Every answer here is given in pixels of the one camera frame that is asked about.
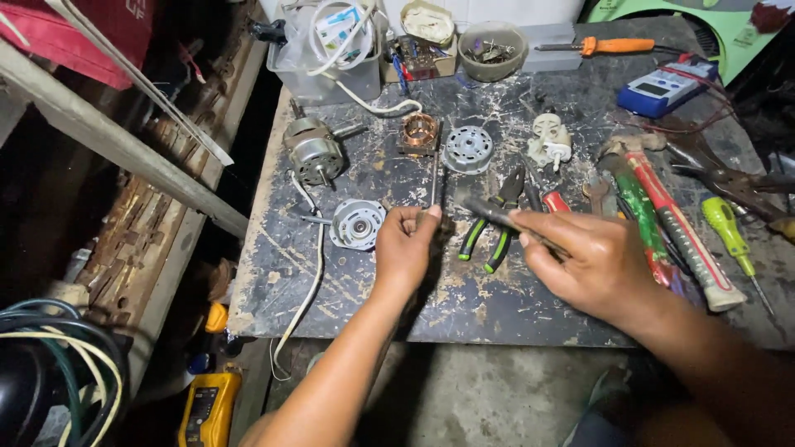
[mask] hand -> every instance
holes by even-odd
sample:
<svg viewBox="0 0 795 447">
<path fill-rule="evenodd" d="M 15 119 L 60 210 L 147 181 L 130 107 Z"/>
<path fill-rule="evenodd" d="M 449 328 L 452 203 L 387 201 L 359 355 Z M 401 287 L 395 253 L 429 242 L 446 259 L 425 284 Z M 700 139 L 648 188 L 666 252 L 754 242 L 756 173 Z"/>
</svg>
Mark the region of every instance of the hand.
<svg viewBox="0 0 795 447">
<path fill-rule="evenodd" d="M 510 217 L 571 254 L 561 264 L 532 236 L 519 235 L 530 269 L 578 310 L 621 328 L 648 315 L 649 304 L 665 290 L 652 277 L 635 223 L 575 212 L 513 211 Z"/>
<path fill-rule="evenodd" d="M 375 286 L 405 293 L 420 286 L 428 270 L 431 239 L 442 217 L 433 205 L 417 227 L 420 207 L 395 207 L 384 219 L 375 240 Z"/>
</svg>

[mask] cardboard box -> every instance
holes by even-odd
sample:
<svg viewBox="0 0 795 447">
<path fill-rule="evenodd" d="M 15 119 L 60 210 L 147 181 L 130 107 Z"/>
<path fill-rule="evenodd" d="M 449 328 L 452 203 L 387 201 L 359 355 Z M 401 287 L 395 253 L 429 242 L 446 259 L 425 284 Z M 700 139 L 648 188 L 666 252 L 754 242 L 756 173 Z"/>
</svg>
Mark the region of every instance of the cardboard box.
<svg viewBox="0 0 795 447">
<path fill-rule="evenodd" d="M 406 80 L 427 80 L 455 75 L 456 61 L 458 59 L 458 36 L 454 35 L 452 38 L 452 43 L 450 44 L 450 48 L 444 49 L 442 51 L 446 52 L 449 56 L 434 58 L 433 63 L 436 65 L 436 69 L 422 70 L 419 72 L 414 72 L 413 74 L 406 72 L 404 69 L 403 74 L 405 75 Z M 379 65 L 381 67 L 381 75 L 383 76 L 385 83 L 391 84 L 398 81 L 398 74 L 395 72 L 395 69 L 390 62 L 386 61 L 382 57 L 379 59 Z"/>
</svg>

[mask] concrete floor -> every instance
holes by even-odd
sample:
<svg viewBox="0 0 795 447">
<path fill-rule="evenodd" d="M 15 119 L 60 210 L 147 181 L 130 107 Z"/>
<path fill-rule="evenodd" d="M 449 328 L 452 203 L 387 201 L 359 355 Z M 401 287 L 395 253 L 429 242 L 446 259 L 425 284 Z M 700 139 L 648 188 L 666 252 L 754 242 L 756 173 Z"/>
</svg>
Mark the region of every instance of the concrete floor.
<svg viewBox="0 0 795 447">
<path fill-rule="evenodd" d="M 305 359 L 322 349 L 312 340 L 295 347 L 293 375 L 303 376 Z M 611 349 L 395 343 L 357 441 L 416 447 L 559 445 L 602 372 L 625 362 L 626 352 Z M 273 384 L 267 410 L 278 408 L 297 380 Z"/>
</svg>

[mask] pliers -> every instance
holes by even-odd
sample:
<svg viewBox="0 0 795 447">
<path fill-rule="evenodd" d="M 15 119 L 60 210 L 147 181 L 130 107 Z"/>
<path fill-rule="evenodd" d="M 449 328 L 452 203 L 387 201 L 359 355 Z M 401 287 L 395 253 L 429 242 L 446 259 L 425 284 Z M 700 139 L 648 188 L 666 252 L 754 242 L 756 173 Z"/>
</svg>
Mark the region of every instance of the pliers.
<svg viewBox="0 0 795 447">
<path fill-rule="evenodd" d="M 500 208 L 509 210 L 516 209 L 519 206 L 518 200 L 519 196 L 522 194 L 524 185 L 525 168 L 523 166 L 519 166 L 511 171 L 511 173 L 502 183 L 502 187 L 500 188 L 498 194 L 496 196 L 489 197 L 489 201 Z M 472 251 L 475 249 L 475 243 L 478 242 L 478 237 L 480 236 L 480 233 L 483 232 L 486 224 L 487 221 L 485 219 L 479 218 L 475 224 L 469 227 L 469 231 L 467 231 L 467 235 L 464 236 L 461 249 L 458 252 L 458 259 L 461 259 L 462 261 L 468 261 L 470 259 L 472 256 Z M 502 263 L 502 260 L 505 259 L 505 256 L 508 254 L 510 240 L 514 235 L 513 233 L 514 231 L 510 228 L 500 228 L 500 236 L 497 247 L 494 249 L 494 252 L 491 254 L 486 264 L 483 265 L 483 269 L 485 271 L 494 273 L 497 270 L 499 265 Z"/>
<path fill-rule="evenodd" d="M 701 146 L 685 149 L 669 142 L 665 148 L 674 156 L 671 166 L 676 171 L 698 178 L 717 196 L 748 208 L 771 229 L 795 243 L 795 217 L 761 194 L 795 193 L 795 178 L 779 173 L 761 175 L 731 169 L 712 150 Z"/>
</svg>

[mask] copper winding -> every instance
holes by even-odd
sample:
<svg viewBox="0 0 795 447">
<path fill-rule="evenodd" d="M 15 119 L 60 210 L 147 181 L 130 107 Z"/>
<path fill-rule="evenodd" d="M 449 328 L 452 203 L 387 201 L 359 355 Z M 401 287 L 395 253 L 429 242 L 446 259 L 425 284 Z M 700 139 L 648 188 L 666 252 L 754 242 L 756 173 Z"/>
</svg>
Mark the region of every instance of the copper winding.
<svg viewBox="0 0 795 447">
<path fill-rule="evenodd" d="M 403 118 L 403 142 L 410 146 L 423 146 L 436 139 L 436 120 L 424 113 Z"/>
</svg>

